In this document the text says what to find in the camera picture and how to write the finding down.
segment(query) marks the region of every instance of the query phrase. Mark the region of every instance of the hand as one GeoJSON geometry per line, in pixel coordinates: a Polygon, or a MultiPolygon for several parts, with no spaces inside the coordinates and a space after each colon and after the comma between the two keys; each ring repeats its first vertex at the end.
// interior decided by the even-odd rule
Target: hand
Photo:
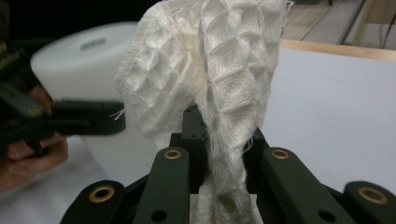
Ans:
{"type": "MultiPolygon", "coordinates": [[[[35,87],[30,96],[50,113],[52,100],[43,87],[35,87]]],[[[41,146],[47,153],[40,158],[29,158],[34,152],[24,142],[8,146],[7,157],[0,160],[0,193],[28,182],[67,159],[65,136],[56,133],[49,141],[41,142],[41,146]]]]}

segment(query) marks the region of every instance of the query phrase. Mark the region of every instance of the textured white cloth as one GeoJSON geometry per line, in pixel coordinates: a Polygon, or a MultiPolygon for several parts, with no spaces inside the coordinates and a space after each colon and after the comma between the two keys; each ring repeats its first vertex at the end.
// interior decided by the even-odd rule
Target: textured white cloth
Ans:
{"type": "Polygon", "coordinates": [[[150,8],[115,76],[128,120],[158,148],[198,104],[209,167],[195,223],[256,223],[243,147],[263,123],[285,0],[168,0],[150,8]]]}

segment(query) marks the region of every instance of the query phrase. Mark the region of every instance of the white foam roll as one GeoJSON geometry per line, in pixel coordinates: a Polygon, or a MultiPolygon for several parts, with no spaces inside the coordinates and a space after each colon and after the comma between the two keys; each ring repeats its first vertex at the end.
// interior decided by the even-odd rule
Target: white foam roll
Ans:
{"type": "MultiPolygon", "coordinates": [[[[118,22],[59,39],[33,56],[32,69],[55,101],[119,101],[113,77],[136,27],[118,22]]],[[[82,140],[107,175],[124,185],[149,172],[156,151],[128,124],[122,133],[82,140]]]]}

